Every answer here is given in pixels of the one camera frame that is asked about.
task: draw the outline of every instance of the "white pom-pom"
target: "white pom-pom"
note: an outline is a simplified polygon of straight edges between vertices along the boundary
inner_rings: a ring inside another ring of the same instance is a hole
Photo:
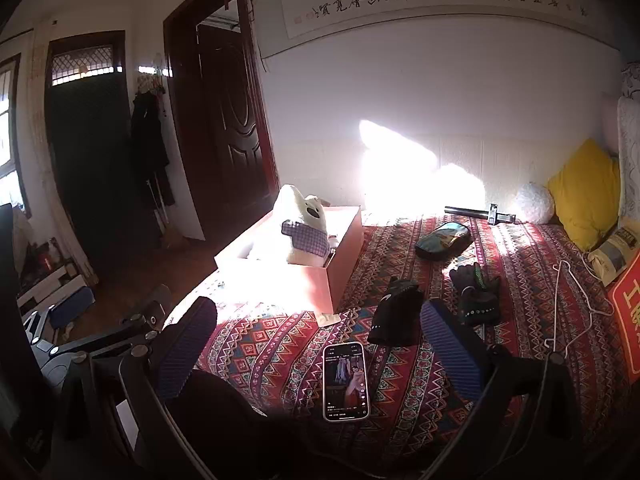
[[[518,220],[531,224],[546,224],[554,211],[554,199],[549,190],[532,182],[520,187],[510,209]]]

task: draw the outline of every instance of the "video on phone screen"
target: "video on phone screen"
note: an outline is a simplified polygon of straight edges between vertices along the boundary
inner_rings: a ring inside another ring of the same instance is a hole
[[[324,353],[324,405],[329,420],[367,416],[367,381],[359,344],[327,347]]]

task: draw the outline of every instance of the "doorway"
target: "doorway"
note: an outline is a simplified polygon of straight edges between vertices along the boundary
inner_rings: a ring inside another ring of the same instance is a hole
[[[98,276],[158,245],[129,143],[124,31],[52,41],[45,120],[56,186]]]
[[[186,0],[164,21],[180,154],[207,241],[223,247],[279,184],[245,0]]]

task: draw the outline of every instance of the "yellow pillow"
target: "yellow pillow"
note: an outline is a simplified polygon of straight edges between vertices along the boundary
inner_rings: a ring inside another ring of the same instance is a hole
[[[564,230],[582,252],[591,250],[618,219],[620,168],[593,139],[585,140],[546,186]]]

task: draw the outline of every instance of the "red patterned blanket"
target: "red patterned blanket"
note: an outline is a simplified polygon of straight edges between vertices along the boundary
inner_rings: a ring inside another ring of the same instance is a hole
[[[416,258],[416,240],[449,219],[471,229],[472,245],[446,264]],[[425,446],[440,449],[472,408],[451,387],[428,341],[410,348],[367,343],[372,316],[389,278],[415,280],[427,298],[440,297],[455,312],[449,269],[478,261],[489,276],[502,278],[502,322],[478,328],[478,334],[514,355],[542,359],[548,353],[544,339],[553,335],[556,272],[552,266],[561,259],[572,264],[592,305],[610,309],[603,287],[587,272],[560,226],[491,227],[485,221],[447,216],[365,226],[362,252],[342,298],[341,322],[333,326],[318,328],[309,312],[232,303],[225,298],[217,272],[185,298],[173,317],[197,296],[211,297],[218,305],[219,325],[199,359],[201,369],[227,380],[257,408],[279,408],[306,418],[318,439],[350,462],[385,470]],[[558,348],[562,349],[589,323],[586,302],[565,272],[559,282],[559,305]],[[360,423],[329,424],[321,411],[322,349],[350,340],[366,348],[371,416]],[[628,396],[624,359],[615,317],[594,316],[593,329],[570,347],[568,366],[588,445],[600,441],[624,409]],[[518,408],[514,401],[512,417]]]

